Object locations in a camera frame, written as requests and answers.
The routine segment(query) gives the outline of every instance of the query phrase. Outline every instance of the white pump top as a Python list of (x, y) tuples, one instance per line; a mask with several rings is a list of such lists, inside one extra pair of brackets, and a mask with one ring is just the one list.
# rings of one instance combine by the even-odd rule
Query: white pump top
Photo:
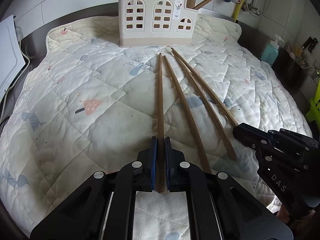
[(270, 44), (273, 46), (273, 47), (275, 47), (276, 49), (279, 49), (279, 44), (278, 44), (278, 42), (280, 42), (280, 41), (283, 41), (284, 42), (284, 40), (279, 36), (279, 35), (275, 35), (275, 37), (276, 37), (276, 40), (275, 41), (271, 41), (270, 42)]

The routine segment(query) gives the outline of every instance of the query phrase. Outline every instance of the white cable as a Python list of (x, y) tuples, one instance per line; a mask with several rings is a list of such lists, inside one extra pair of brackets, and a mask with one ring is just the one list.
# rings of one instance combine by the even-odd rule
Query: white cable
[(252, 11), (250, 11), (249, 9), (248, 9), (248, 11), (249, 11), (250, 15), (253, 16), (253, 17), (256, 17), (256, 18), (262, 17), (262, 16), (266, 13), (266, 11), (268, 10), (270, 3), (271, 3), (271, 0), (269, 0), (266, 9), (265, 9), (265, 10), (262, 12), (262, 14), (260, 14), (260, 15), (255, 15), (255, 14), (254, 14)]
[(2, 111), (1, 111), (1, 117), (0, 117), (0, 121), (3, 118), (3, 114), (4, 114), (4, 107), (5, 107), (5, 103), (7, 101), (7, 96), (8, 96), (8, 92), (15, 86), (15, 84), (17, 83), (17, 81), (19, 80), (19, 78), (23, 75), (23, 73), (26, 71), (26, 69), (28, 68), (28, 66), (30, 65), (30, 59), (22, 52), (21, 49), (21, 39), (22, 39), (22, 29), (19, 26), (16, 26), (16, 28), (20, 29), (20, 39), (19, 39), (19, 48), (21, 50), (22, 55), (27, 59), (28, 63), (26, 65), (26, 67), (23, 69), (23, 71), (20, 73), (20, 75), (16, 78), (16, 80), (14, 81), (14, 83), (12, 84), (12, 86), (10, 86), (7, 91), (5, 92), (4, 95), (4, 100), (3, 100), (3, 106), (2, 106)]

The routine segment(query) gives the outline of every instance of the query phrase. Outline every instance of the white quilted blanket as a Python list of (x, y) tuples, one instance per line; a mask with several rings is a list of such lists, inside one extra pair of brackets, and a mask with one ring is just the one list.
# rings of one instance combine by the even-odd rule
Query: white quilted blanket
[[(237, 24), (199, 15), (192, 45), (174, 48), (238, 123), (311, 136), (270, 66), (238, 45), (240, 34)], [(27, 235), (95, 171), (117, 171), (150, 146), (156, 135), (159, 52), (167, 55), (180, 81), (212, 171), (228, 172), (270, 210), (278, 208), (279, 201), (256, 173), (254, 152), (233, 138), (231, 125), (219, 115), (238, 156), (230, 160), (169, 47), (119, 47), (117, 17), (91, 17), (52, 29), (46, 44), (47, 55), (27, 76), (0, 140), (0, 196)], [(164, 113), (165, 136), (171, 137), (172, 147), (200, 166), (166, 69)], [(134, 239), (189, 239), (185, 194), (138, 193)]]

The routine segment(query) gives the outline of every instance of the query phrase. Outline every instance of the label sticker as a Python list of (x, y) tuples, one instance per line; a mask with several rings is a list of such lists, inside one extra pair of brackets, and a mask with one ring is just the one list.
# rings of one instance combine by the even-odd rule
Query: label sticker
[(181, 7), (182, 7), (182, 0), (175, 0), (174, 6), (173, 6), (173, 15), (172, 15), (173, 19), (175, 20), (180, 19)]

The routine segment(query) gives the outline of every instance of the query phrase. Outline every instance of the teal soap bottle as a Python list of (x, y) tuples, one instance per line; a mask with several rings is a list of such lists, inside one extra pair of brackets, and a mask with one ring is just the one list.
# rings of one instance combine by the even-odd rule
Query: teal soap bottle
[(271, 41), (270, 44), (268, 44), (264, 51), (263, 54), (260, 58), (261, 61), (267, 62), (270, 66), (274, 64), (276, 61), (278, 55), (279, 55), (279, 41), (283, 41), (279, 35), (275, 35), (276, 40)]

